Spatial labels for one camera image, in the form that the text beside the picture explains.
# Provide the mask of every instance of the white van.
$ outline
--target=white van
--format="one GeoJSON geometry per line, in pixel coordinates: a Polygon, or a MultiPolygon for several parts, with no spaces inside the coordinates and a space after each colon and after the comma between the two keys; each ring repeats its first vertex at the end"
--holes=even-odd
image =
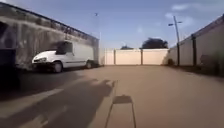
{"type": "Polygon", "coordinates": [[[95,64],[93,58],[93,47],[64,40],[52,44],[49,50],[36,55],[32,64],[36,69],[47,67],[59,73],[64,68],[81,66],[92,68],[95,64]]]}

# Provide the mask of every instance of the white wall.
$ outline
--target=white wall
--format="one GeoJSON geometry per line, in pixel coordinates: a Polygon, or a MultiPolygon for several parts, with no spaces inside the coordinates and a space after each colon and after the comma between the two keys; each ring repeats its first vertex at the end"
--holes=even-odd
{"type": "Polygon", "coordinates": [[[116,50],[116,65],[141,65],[141,50],[116,50]]]}
{"type": "Polygon", "coordinates": [[[114,50],[106,50],[104,60],[105,65],[114,65],[114,50]]]}
{"type": "Polygon", "coordinates": [[[164,65],[167,63],[168,49],[144,49],[144,65],[164,65]]]}
{"type": "MultiPolygon", "coordinates": [[[[168,49],[144,49],[142,54],[140,49],[115,51],[116,65],[167,64],[168,49]]],[[[105,51],[105,65],[114,65],[114,50],[105,51]]]]}

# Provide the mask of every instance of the street lamp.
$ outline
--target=street lamp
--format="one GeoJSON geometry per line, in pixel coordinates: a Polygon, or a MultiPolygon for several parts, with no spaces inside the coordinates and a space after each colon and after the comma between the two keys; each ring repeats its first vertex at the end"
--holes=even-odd
{"type": "Polygon", "coordinates": [[[177,35],[177,66],[180,65],[180,46],[179,46],[179,42],[180,42],[180,37],[179,37],[179,30],[178,30],[178,23],[183,23],[182,21],[177,21],[176,17],[173,16],[173,20],[174,23],[168,24],[168,26],[175,26],[175,30],[176,30],[176,35],[177,35]]]}

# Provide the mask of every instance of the wall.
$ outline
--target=wall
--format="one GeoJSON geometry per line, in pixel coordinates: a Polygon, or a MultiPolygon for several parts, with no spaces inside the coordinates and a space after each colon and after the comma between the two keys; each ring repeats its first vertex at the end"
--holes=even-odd
{"type": "Polygon", "coordinates": [[[141,51],[116,50],[116,65],[141,65],[141,51]]]}
{"type": "Polygon", "coordinates": [[[164,65],[168,49],[106,50],[105,65],[164,65]]]}
{"type": "MultiPolygon", "coordinates": [[[[202,66],[202,63],[215,66],[219,63],[224,69],[224,16],[181,41],[180,66],[202,66]]],[[[170,48],[168,57],[177,62],[177,46],[170,48]]]]}
{"type": "Polygon", "coordinates": [[[201,64],[201,56],[223,56],[224,53],[224,24],[196,38],[197,65],[201,64]]]}
{"type": "Polygon", "coordinates": [[[114,65],[114,50],[106,50],[104,65],[114,65]]]}
{"type": "Polygon", "coordinates": [[[3,3],[0,3],[0,22],[8,25],[0,39],[0,49],[12,43],[11,49],[16,50],[16,63],[20,68],[30,69],[36,54],[65,39],[92,46],[94,60],[98,62],[99,40],[63,23],[3,3]]]}
{"type": "Polygon", "coordinates": [[[173,60],[174,65],[177,65],[177,46],[170,48],[167,56],[173,60]]]}
{"type": "Polygon", "coordinates": [[[143,65],[165,65],[167,53],[167,49],[144,49],[143,65]]]}
{"type": "Polygon", "coordinates": [[[193,49],[191,37],[186,38],[180,43],[180,65],[193,66],[193,49]]]}

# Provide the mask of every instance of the pole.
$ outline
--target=pole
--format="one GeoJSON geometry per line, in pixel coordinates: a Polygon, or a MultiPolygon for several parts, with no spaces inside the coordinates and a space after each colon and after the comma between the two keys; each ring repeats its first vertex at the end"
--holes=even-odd
{"type": "Polygon", "coordinates": [[[177,19],[175,16],[173,16],[174,25],[176,29],[176,35],[177,35],[177,66],[180,66],[180,37],[179,37],[179,31],[178,31],[178,25],[177,25],[177,19]]]}

